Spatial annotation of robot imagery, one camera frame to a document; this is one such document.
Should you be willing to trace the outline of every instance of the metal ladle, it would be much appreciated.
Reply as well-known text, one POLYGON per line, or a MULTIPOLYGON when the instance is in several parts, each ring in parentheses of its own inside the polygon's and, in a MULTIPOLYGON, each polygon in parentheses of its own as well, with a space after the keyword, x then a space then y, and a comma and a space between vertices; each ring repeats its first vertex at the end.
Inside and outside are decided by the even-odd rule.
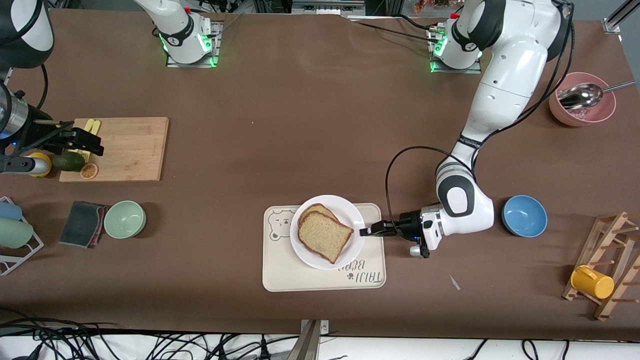
POLYGON ((601 88, 596 84, 583 83, 575 85, 567 90, 563 90, 558 94, 558 100, 567 110, 590 108, 598 104, 605 93, 612 92, 618 89, 626 88, 635 84, 636 81, 627 81, 626 83, 601 88))

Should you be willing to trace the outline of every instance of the bowl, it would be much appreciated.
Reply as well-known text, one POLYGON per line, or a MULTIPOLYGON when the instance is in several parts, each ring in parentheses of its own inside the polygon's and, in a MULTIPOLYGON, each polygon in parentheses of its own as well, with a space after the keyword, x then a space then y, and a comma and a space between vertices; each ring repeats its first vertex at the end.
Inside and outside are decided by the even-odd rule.
POLYGON ((590 108, 566 110, 560 105, 558 93, 582 83, 596 84, 601 88, 609 86, 599 77, 587 74, 586 72, 572 72, 567 74, 556 93, 549 97, 551 113, 563 124, 569 126, 589 126, 607 120, 616 111, 616 96, 613 92, 604 94, 602 100, 590 108))
POLYGON ((531 196, 517 195, 504 205, 502 222, 515 235, 535 238, 547 228, 547 212, 531 196))
POLYGON ((109 209, 104 217, 104 230, 114 239, 136 236, 147 223, 145 210, 129 200, 120 201, 109 209))

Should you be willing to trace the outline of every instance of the green cup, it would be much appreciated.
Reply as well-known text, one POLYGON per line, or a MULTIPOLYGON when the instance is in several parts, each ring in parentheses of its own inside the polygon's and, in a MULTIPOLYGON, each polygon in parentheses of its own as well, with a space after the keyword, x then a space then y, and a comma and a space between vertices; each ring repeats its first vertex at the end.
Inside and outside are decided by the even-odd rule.
POLYGON ((33 226, 9 218, 0 218, 0 245, 17 249, 28 243, 33 235, 33 226))

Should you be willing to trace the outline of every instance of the wooden cutting board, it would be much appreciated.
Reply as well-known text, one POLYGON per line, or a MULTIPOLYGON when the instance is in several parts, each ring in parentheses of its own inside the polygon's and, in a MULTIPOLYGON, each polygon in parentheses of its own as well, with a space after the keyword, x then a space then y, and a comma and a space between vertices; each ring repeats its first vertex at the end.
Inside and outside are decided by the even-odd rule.
MULTIPOLYGON (((166 117, 94 118, 102 125, 104 155, 91 154, 90 163, 98 165, 98 176, 84 180, 78 172, 61 172, 62 183, 96 181, 158 181, 164 158, 164 143, 169 129, 166 117)), ((74 127, 84 129, 89 119, 76 119, 74 127)))

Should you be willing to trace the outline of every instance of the toast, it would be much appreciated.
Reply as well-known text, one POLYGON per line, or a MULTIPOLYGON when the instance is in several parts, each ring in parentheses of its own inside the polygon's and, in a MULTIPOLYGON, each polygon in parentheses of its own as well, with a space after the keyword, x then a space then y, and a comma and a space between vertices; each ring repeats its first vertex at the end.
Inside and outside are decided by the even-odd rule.
POLYGON ((349 241, 353 229, 334 221, 319 211, 311 211, 298 229, 298 239, 305 246, 335 264, 349 241))
POLYGON ((311 213, 311 211, 317 211, 322 215, 325 215, 325 216, 328 216, 328 217, 332 218, 333 221, 335 221, 335 222, 340 222, 340 220, 338 220, 338 218, 335 217, 335 215, 331 212, 331 210, 327 209, 324 205, 322 205, 322 204, 313 204, 313 205, 309 206, 302 213, 302 215, 300 215, 300 218, 298 219, 298 226, 302 225, 302 221, 305 220, 305 218, 307 217, 307 215, 309 215, 309 213, 311 213))

